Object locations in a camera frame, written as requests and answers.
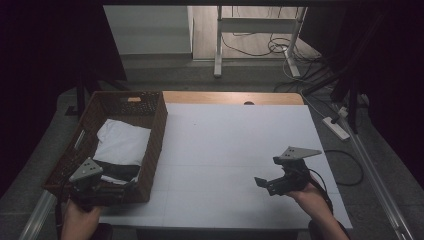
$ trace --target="white cloth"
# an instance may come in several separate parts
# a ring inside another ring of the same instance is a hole
[[[116,165],[141,166],[150,131],[150,129],[107,119],[97,132],[99,143],[93,159]],[[116,184],[126,183],[106,176],[102,176],[102,179]]]

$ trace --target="person's hand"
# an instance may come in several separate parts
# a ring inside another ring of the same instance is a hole
[[[308,183],[302,191],[292,191],[286,195],[296,200],[303,211],[318,224],[324,239],[349,240],[328,208],[321,193],[311,183]]]
[[[99,224],[101,207],[94,207],[90,212],[85,212],[72,200],[68,200],[64,223],[62,228],[62,240],[88,240],[96,231]]]
[[[293,191],[286,195],[292,197],[313,220],[332,217],[321,193],[311,183],[308,183],[302,191]]]

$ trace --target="white tabletop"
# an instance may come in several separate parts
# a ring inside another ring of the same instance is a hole
[[[148,203],[105,209],[113,225],[206,229],[307,229],[309,216],[287,196],[269,196],[254,177],[284,175],[272,157],[289,146],[321,150],[307,106],[167,104],[168,119]],[[336,218],[352,228],[324,154],[319,172]]]

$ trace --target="wooden table edge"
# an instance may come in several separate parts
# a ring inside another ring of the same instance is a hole
[[[163,91],[166,103],[304,105],[298,93]]]

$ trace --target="table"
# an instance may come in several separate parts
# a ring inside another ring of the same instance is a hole
[[[283,175],[272,157],[288,146],[323,152],[298,94],[164,92],[164,98],[168,120],[150,201],[105,209],[100,222],[227,234],[307,229],[310,218],[293,199],[271,197],[254,181]],[[352,228],[325,155],[305,162],[323,176],[336,218]]]
[[[293,77],[300,77],[294,60],[293,49],[302,27],[306,7],[299,8],[299,14],[293,19],[261,19],[261,18],[223,18],[222,6],[218,6],[217,38],[215,50],[214,76],[222,75],[222,33],[285,33],[291,34],[290,42],[284,55]]]

